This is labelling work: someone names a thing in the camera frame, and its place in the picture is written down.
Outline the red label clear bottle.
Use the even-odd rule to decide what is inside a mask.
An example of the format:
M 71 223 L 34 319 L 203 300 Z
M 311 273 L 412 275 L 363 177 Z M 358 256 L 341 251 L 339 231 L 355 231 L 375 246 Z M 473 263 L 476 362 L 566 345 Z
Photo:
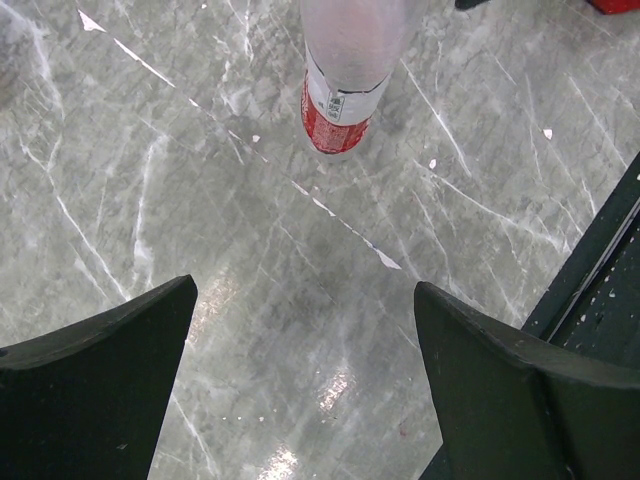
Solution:
M 426 1 L 301 1 L 306 71 L 301 122 L 323 155 L 365 137 L 391 75 L 415 35 Z

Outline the red snack bag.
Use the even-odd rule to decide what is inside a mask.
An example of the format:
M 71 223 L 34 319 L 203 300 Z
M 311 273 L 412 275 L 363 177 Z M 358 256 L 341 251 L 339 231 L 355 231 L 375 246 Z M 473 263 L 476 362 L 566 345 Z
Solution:
M 589 0 L 604 15 L 618 15 L 640 9 L 640 0 Z

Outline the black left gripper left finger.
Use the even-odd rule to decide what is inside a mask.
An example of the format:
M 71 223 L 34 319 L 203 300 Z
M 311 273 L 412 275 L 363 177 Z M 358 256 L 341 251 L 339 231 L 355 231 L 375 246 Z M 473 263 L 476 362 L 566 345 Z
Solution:
M 3 347 L 2 478 L 147 478 L 197 295 L 180 276 Z

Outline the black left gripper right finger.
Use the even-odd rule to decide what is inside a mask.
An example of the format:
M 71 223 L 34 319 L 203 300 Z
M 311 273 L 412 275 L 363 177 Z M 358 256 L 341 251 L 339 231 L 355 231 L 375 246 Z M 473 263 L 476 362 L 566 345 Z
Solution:
M 419 345 L 455 479 L 636 479 L 639 373 L 414 291 Z

